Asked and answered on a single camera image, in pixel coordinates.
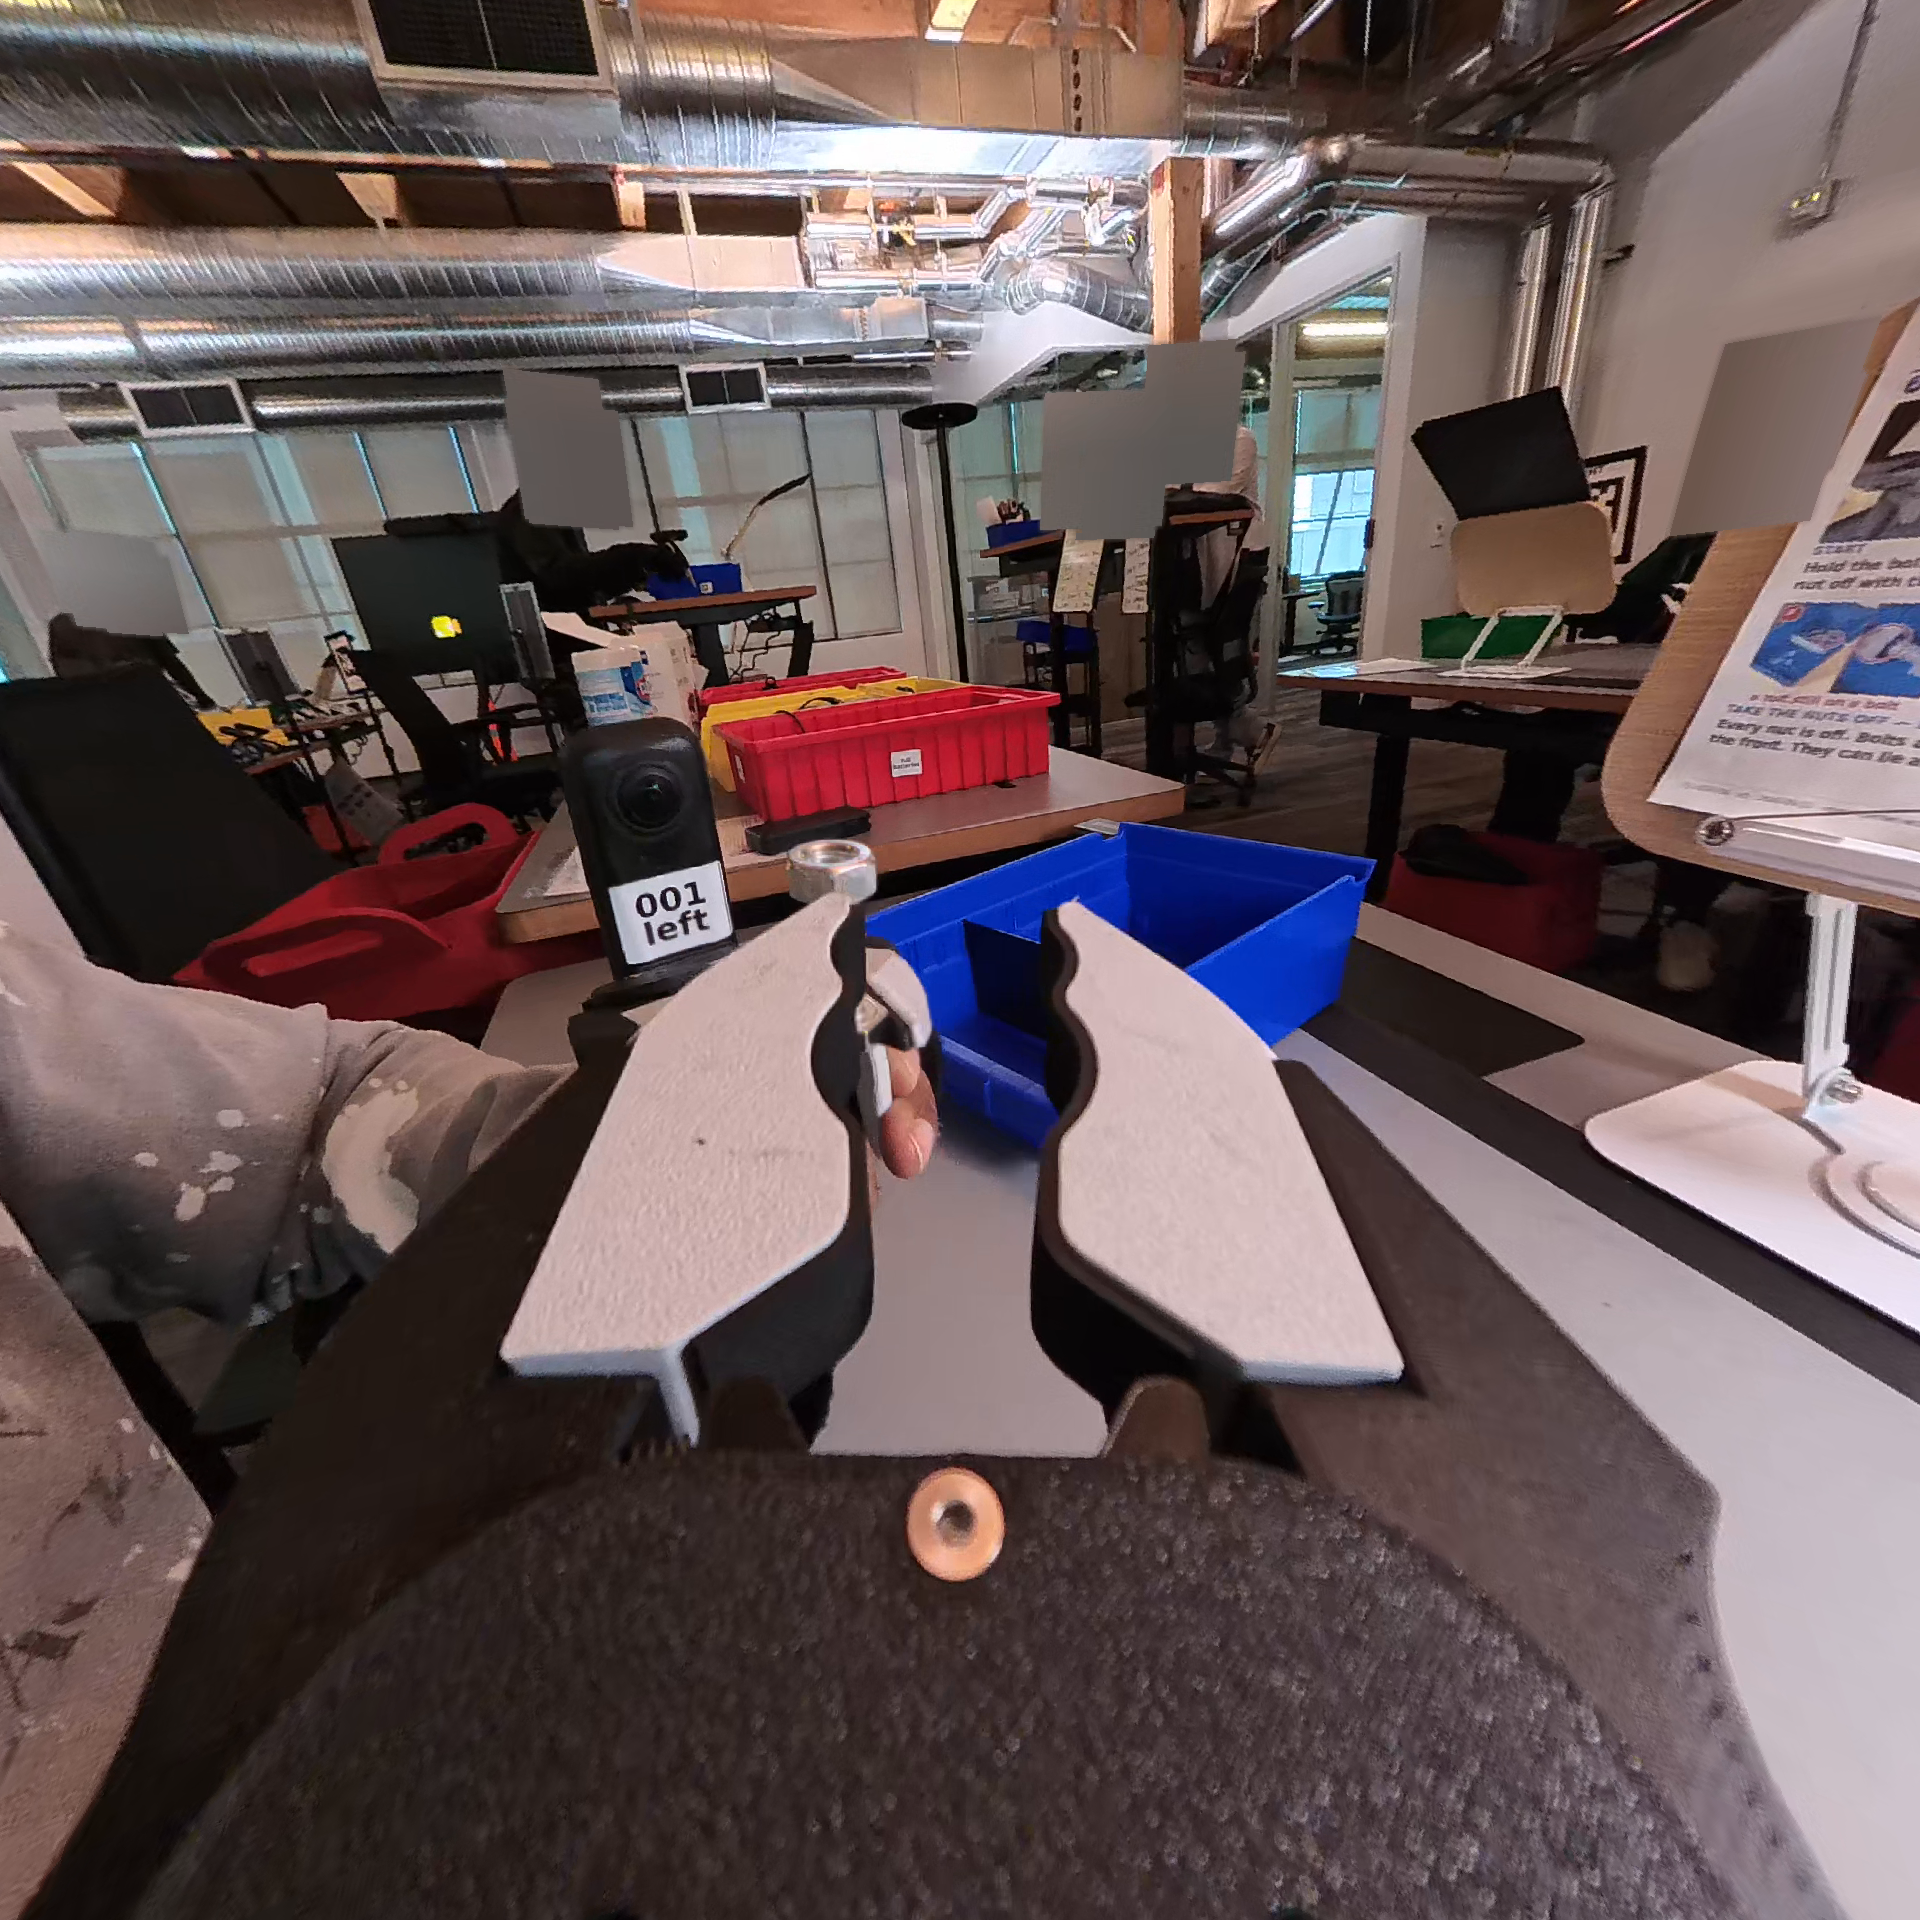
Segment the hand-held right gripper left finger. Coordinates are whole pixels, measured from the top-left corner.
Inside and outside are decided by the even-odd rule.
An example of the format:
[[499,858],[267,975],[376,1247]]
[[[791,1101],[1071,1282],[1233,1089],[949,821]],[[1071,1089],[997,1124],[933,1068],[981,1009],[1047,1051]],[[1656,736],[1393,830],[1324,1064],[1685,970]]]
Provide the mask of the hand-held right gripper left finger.
[[701,1437],[717,1360],[694,1342],[831,1255],[864,1197],[854,1094],[814,1068],[831,1022],[854,1038],[861,920],[816,899],[636,1032],[499,1342],[511,1372],[651,1378],[673,1432]]

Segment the person's left hand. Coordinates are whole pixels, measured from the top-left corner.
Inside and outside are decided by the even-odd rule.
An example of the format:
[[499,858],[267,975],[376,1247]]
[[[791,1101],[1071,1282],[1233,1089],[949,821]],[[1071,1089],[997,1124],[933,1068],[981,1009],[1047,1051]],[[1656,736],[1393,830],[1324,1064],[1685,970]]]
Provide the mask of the person's left hand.
[[878,1161],[888,1174],[912,1183],[933,1161],[942,1110],[933,1079],[917,1049],[881,1049],[888,1068],[888,1110],[878,1121]]

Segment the silver ceiling duct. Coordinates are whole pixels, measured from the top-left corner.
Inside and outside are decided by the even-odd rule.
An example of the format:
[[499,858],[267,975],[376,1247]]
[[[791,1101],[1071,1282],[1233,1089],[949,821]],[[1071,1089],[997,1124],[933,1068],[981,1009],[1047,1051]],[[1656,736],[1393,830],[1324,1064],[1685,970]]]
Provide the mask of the silver ceiling duct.
[[2,226],[2,383],[969,350],[896,276],[816,286],[791,235]]

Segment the red labelled plastic tray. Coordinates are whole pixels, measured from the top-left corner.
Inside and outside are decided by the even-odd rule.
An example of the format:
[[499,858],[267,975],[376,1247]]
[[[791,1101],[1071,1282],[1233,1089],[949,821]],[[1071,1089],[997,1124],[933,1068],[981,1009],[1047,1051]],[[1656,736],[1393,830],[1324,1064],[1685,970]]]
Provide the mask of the red labelled plastic tray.
[[772,712],[734,701],[711,737],[745,809],[783,822],[1043,778],[1055,707],[1055,693],[1007,685]]

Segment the black bin divider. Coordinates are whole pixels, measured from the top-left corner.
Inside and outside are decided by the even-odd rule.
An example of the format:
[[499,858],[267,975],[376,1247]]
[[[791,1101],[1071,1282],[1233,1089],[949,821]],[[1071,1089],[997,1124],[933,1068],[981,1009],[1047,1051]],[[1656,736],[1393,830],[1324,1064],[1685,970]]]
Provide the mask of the black bin divider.
[[963,923],[977,1015],[1046,1038],[1047,989],[1043,941],[994,923]]

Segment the grey desk with wood edge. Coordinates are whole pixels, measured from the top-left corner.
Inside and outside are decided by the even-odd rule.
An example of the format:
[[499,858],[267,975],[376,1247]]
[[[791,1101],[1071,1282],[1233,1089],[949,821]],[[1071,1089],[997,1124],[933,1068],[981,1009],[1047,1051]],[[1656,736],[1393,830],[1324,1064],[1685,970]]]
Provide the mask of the grey desk with wood edge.
[[[915,870],[948,870],[1053,845],[1083,822],[1169,822],[1185,814],[1185,803],[1188,794],[1174,779],[1053,748],[1043,778],[878,805],[870,845],[881,880],[892,885],[896,875]],[[496,900],[496,928],[507,944],[544,944],[597,932],[588,890],[563,888],[563,878],[579,875],[573,854],[573,822],[565,809],[555,809]]]

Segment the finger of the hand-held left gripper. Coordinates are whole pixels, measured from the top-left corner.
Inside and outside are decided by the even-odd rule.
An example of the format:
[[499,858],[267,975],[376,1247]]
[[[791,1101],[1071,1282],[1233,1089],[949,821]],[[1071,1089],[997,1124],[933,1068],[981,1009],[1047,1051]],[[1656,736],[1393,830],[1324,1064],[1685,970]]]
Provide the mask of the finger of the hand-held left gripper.
[[921,1085],[937,1085],[937,1035],[932,1003],[912,962],[896,947],[864,947],[864,989],[859,996],[859,1113],[864,1139],[881,1148],[896,1107],[892,1059],[912,1055]]

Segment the dark green board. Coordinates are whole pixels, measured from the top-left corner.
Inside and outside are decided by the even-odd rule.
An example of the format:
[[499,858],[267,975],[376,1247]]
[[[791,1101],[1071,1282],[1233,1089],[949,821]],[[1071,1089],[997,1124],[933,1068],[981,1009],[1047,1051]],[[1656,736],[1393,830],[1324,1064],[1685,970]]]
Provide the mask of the dark green board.
[[376,657],[406,674],[515,678],[499,601],[499,554],[490,534],[357,534],[333,538],[359,629]]

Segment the white board stand frame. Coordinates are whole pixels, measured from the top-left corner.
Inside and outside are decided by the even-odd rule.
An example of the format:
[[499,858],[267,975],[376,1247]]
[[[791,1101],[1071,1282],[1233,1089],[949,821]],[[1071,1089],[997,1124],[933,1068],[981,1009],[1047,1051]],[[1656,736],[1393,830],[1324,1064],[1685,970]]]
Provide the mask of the white board stand frame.
[[1710,814],[1692,830],[1724,853],[1805,890],[1809,958],[1803,989],[1803,1064],[1796,1124],[1820,1144],[1816,1190],[1857,1231],[1917,1256],[1917,1121],[1869,1125],[1850,1068],[1849,1003],[1857,900],[1841,885],[1873,888],[1917,913],[1917,809],[1862,814]]

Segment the blue plastic storage bin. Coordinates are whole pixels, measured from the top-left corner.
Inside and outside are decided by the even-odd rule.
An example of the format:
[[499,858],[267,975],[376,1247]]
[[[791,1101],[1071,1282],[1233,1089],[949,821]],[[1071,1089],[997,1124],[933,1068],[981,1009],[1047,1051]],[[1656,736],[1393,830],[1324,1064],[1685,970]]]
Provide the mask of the blue plastic storage bin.
[[872,912],[870,934],[923,986],[948,1105],[1040,1148],[1046,1038],[977,1015],[968,920],[1043,941],[1046,912],[1081,900],[1281,1043],[1338,999],[1368,878],[1368,858],[1126,822]]

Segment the printed instruction sheet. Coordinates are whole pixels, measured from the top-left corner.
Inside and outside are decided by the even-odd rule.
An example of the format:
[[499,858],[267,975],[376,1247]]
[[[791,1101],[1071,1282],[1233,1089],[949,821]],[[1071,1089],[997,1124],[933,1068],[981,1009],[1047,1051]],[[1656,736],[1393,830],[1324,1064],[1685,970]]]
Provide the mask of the printed instruction sheet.
[[1917,320],[1653,799],[1724,821],[1917,830]]

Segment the black floor lamp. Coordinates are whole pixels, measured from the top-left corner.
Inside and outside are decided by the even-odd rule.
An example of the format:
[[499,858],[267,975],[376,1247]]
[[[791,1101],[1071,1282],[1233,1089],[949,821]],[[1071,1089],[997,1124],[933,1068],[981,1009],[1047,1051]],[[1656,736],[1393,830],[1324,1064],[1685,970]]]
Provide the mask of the black floor lamp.
[[957,678],[973,681],[969,653],[968,653],[968,601],[963,601],[963,566],[957,554],[957,516],[952,516],[952,456],[949,436],[961,424],[977,422],[977,406],[969,402],[923,402],[902,414],[908,431],[932,436],[942,477],[942,525],[944,525],[944,577],[948,577],[948,609],[952,626],[952,659]]

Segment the tall standing desk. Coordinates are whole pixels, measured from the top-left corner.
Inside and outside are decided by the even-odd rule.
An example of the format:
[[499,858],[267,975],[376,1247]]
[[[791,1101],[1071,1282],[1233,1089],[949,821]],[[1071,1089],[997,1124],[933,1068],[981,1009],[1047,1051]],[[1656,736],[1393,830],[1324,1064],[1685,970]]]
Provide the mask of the tall standing desk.
[[1143,604],[1147,678],[1148,541],[1158,531],[1179,531],[1185,538],[1202,534],[1204,596],[1210,596],[1225,581],[1225,567],[1233,554],[1233,545],[1240,545],[1249,519],[1252,509],[1239,494],[1202,496],[1196,491],[1174,491],[1161,509],[1161,521],[1148,538],[1099,541],[1065,531],[1034,531],[1024,538],[989,541],[989,562],[1004,577],[1043,571],[1047,583],[1046,642],[1040,650],[1040,668],[1033,674],[1030,685],[1059,695],[1059,707],[1053,712],[1055,748],[1071,748],[1075,725],[1083,725],[1086,750],[1093,756],[1099,753],[1097,638],[1092,638],[1083,650],[1071,657],[1068,622],[1086,617],[1099,590],[1116,583],[1126,604]]

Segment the beige rounded board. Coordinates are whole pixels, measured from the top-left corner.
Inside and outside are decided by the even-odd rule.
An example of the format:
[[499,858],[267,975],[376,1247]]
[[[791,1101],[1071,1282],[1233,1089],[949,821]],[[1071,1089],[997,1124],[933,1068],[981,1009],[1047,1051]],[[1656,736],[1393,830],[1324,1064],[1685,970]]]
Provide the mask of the beige rounded board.
[[1598,499],[1455,519],[1459,608],[1598,614],[1616,595],[1613,525]]

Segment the wooden-edged white board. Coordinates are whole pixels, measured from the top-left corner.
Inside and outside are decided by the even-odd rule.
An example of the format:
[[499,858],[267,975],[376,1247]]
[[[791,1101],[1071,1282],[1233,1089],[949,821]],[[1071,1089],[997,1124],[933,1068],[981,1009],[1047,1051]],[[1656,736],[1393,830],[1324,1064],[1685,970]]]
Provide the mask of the wooden-edged white board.
[[[1685,737],[1698,701],[1713,681],[1717,665],[1729,659],[1742,621],[1754,608],[1757,590],[1762,590],[1769,567],[1779,562],[1796,525],[1809,519],[1820,485],[1834,466],[1834,453],[1849,436],[1849,427],[1862,419],[1862,409],[1911,320],[1917,320],[1917,302],[1894,310],[1877,326],[1865,356],[1865,372],[1849,387],[1849,399],[1855,402],[1849,424],[1816,434],[1811,494],[1803,516],[1779,525],[1729,525],[1713,534],[1692,595],[1661,639],[1658,662],[1645,677],[1634,707],[1626,712],[1626,723],[1619,725],[1619,736],[1603,763],[1603,799],[1613,825],[1645,853],[1671,854],[1736,878],[1779,880],[1762,875],[1757,864],[1729,858],[1724,853],[1706,853],[1692,830],[1709,814],[1656,803],[1653,789],[1661,779],[1677,740]],[[1873,888],[1841,885],[1840,894],[1902,913],[1894,899]]]

